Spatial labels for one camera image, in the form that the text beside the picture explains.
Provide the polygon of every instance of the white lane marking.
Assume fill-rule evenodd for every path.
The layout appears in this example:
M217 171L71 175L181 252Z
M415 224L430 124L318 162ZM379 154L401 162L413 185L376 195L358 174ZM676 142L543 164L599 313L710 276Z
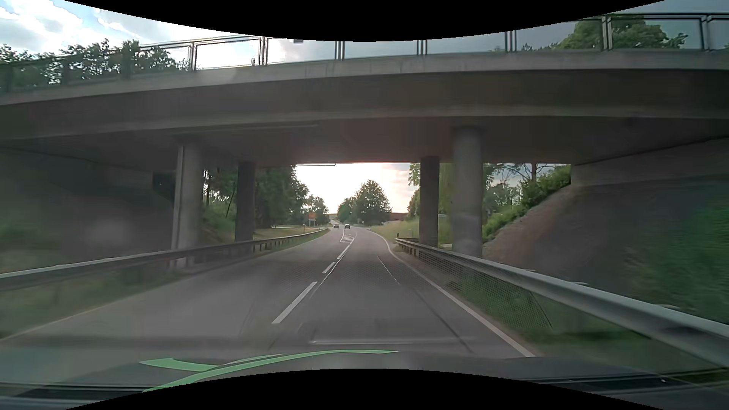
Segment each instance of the white lane marking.
M341 259L344 256L344 254L347 252L347 249L349 249L350 246L352 246L352 245L347 245L347 247L344 248L342 253L340 253L339 256L337 256L337 259Z
M323 237L324 237L324 235L317 236L314 239L310 239L309 241L304 242L302 245L310 244L311 242L314 242L315 240L317 240L319 238L323 238ZM298 246L290 247L290 248L287 248L285 250L280 250L280 251L272 252L272 253L269 253L269 254L266 254L266 255L261 255L260 257L255 258L255 259L240 260L238 262L231 263L230 265L220 266L219 268L220 269L229 268L229 267L234 266L234 265L237 265L239 263L248 263L248 262L252 262L253 260L260 259L260 258L275 258L277 255L280 255L280 252L295 252L297 250L297 248L298 248ZM172 281L172 282L168 283L167 285L175 285L175 284L178 284L178 283L182 283L183 281L186 281L186 280L192 280L196 276L197 276L197 274L193 274L190 277L182 278L182 279L176 280L176 281ZM93 307L91 309L84 310L83 312L74 313L71 316L62 317L60 319L53 320L52 322L44 323L42 325L37 325L37 326L35 326L33 328L29 328L29 329L22 330L22 331L20 331L18 333L13 333L12 335L8 335L8 336L5 336L4 338L0 338L0 342L6 341L6 340L9 340L9 339L13 339L13 338L16 338L18 336L22 336L22 335L25 335L27 333L31 333L31 332L34 332L36 330L40 330L42 328L46 328L47 326L51 326L51 325L54 325L54 324L59 323L59 322L63 322L63 321L69 320L69 319L73 319L74 317L81 316L83 314L95 312L95 311L97 311L99 309L102 309L102 308L105 308L105 307L109 307L109 306L115 305L117 303L122 303L123 301L126 301L128 299L138 297L138 296L142 295L144 292L146 292L146 291L143 291L142 293L134 293L132 295L125 296L125 297L123 297L121 299L117 299L116 301L111 301L111 302L106 303L104 305L95 306L95 307Z
M334 261L334 262L330 263L329 266L327 266L327 268L324 269L324 271L322 273L323 274L327 273L329 271L329 269L332 268L332 266L334 266L335 263L337 263L337 262Z
M410 268L411 271L415 272L418 276L420 276L421 278L423 278L423 280L425 280L429 284L433 285L433 287L435 287L436 289L438 289L443 295L446 295L456 305L458 305L464 311L468 312L476 320L478 320L479 322L481 322L482 325L486 326L490 331L494 332L498 337L502 338L505 342L507 342L511 347L513 347L514 349L516 349L519 353L521 353L525 357L535 357L536 356L534 353L530 352L527 348L525 348L524 346L522 346L521 344L519 344L519 342L517 342L516 340L512 339L506 333L502 332L501 329L499 329L496 326L494 326L493 323L489 322L483 316L481 316L480 314L478 314L475 310L469 308L468 306L466 306L465 303L461 302L460 300L458 300L458 298L456 298L455 296L451 295L447 290L443 289L437 283L433 282L432 280L428 279L425 275L423 275L422 273L418 272L418 270L415 269L414 267L412 267L409 263L407 263L404 260L398 258L397 255L395 255L394 252L392 252L392 248L390 247L390 243L387 242L387 239L385 239L379 233L376 233L376 232L373 232L373 233L375 235L379 236L380 238L382 238L382 240L385 242L385 245L387 246L387 250L390 251L390 255L392 255L395 259L397 259L400 262L402 262L403 265L405 265L408 268Z
M290 305L288 305L288 307L286 307L286 308L284 309L284 311L283 311L283 312L281 312L281 314L280 314L280 315L279 315L279 316L278 316L277 318L275 318L275 319L274 319L274 320L273 320L273 321L271 322L271 325L276 325L276 324L279 324L279 323L281 323L281 321L282 321L283 319L285 319L285 318L286 318L286 316L287 316L287 315L288 315L289 313L291 313L291 311L292 311L292 310L294 310L294 308L296 307L296 305L298 305L298 304L299 304L299 302L301 302L301 300L302 300L302 299L304 299L304 296L306 296L306 294L307 294L307 293L309 293L309 290L311 290L311 288L312 288L312 287L314 287L314 285L316 285L316 282L312 282L312 283L311 283L311 285L307 286L307 287L306 287L306 289L304 289L304 291L303 291L303 292L301 292L301 294L300 294L300 295L298 295L298 296L296 297L296 299L294 299L294 301L293 301L293 302L291 302L291 304L290 304Z
M388 274L390 274L390 276L392 277L392 279L395 279L395 276L393 276L392 275L392 272L390 272L390 270L387 269L387 266L385 266L385 263L380 259L379 255L375 255L375 256L377 256L377 260L379 260L380 263L382 263L382 267L385 268L385 270L387 271Z
M474 338L464 338L464 340L473 340ZM440 343L453 343L454 341L458 341L459 338L455 337L431 337L431 338L420 338L420 339L362 339L362 340L352 340L352 339L332 339L332 340L312 340L309 341L309 344L326 344L326 345L347 345L347 344L421 344L421 343L432 343L432 344L440 344Z
M345 244L352 244L352 242L354 242L354 236L342 235L342 239L340 239L339 242L344 242Z

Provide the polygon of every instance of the asphalt road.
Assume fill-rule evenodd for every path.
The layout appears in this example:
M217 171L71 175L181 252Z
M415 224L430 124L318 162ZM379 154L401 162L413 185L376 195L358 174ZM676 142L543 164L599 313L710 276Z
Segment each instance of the asphalt road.
M3 339L0 382L62 382L164 357L320 349L522 357L518 347L398 260L379 235L339 228Z

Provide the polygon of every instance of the grass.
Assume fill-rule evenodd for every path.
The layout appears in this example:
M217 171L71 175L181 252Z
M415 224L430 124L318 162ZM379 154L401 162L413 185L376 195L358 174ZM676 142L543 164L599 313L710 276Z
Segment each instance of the grass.
M481 236L483 241L487 242L492 240L499 229L511 223L513 220L523 216L527 211L527 208L522 205L514 205L510 208L506 208L501 212L496 212L486 221L481 227Z
M643 242L631 261L637 297L729 323L729 205L709 206Z
M253 233L253 239L269 239L279 238L282 236L301 235L302 233L317 231L318 229L319 228L306 228L303 226L298 228L257 228Z
M163 263L150 263L5 291L0 298L0 338L111 303L180 277L180 273L167 270Z
M544 355L657 372L712 368L686 352L500 279L465 274L446 287Z
M418 238L420 235L420 220L416 218L388 222L384 225L373 226L371 231L379 233L390 242L394 242L398 234L400 238ZM438 244L450 244L452 241L453 235L451 234L450 222L445 218L440 218L438 220Z

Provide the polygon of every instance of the green tree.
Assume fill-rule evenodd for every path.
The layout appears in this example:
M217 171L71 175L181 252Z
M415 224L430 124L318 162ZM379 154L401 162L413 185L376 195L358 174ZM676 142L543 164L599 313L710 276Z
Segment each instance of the green tree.
M291 166L256 170L256 225L269 228L285 223L294 206Z
M306 215L304 215L304 207L306 206L306 198L309 194L309 188L296 178L296 171L292 172L292 206L289 216L289 223L300 224L306 223Z
M613 48L680 48L688 38L683 33L673 38L668 37L660 24L647 24L642 16L630 19L613 18L611 24ZM584 20L574 26L573 32L567 38L545 48L601 49L602 46L601 22Z
M390 219L390 201L380 184L369 179L354 194L354 217L365 225L377 225Z
M486 188L483 193L483 220L515 205L518 196L519 187L510 187L504 182Z
M410 169L408 170L408 186L413 187L420 186L420 163L410 163Z
M184 71L187 61L177 61L159 47L142 50L139 42L128 40L112 47L109 40L91 45L71 45L59 54L13 50L0 46L0 67L3 74L12 70L13 87L39 87L63 82L96 80L126 74Z
M313 212L316 215L317 225L326 225L329 222L329 208L324 205L324 199L318 196L309 195L306 198L306 213Z
M343 223L356 222L352 220L352 214L354 213L354 204L356 202L355 197L350 197L342 201L337 208L337 220Z
M408 202L408 218L412 219L420 216L420 188L418 188Z

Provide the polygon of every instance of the metal railing post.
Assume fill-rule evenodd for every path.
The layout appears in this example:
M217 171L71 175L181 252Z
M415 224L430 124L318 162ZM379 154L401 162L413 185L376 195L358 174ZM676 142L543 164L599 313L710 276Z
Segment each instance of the metal railing post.
M65 57L61 64L61 85L71 84L71 61Z
M5 81L5 92L6 93L9 93L10 91L12 91L12 80L13 80L13 76L15 74L14 71L15 71L15 65L13 63L8 63L5 65L5 75L3 76L4 77L3 80Z
M712 20L711 15L702 15L699 22L699 33L701 34L701 49L709 51L712 49L712 34L709 29L709 22Z
M132 51L122 50L121 74L124 80L132 77Z

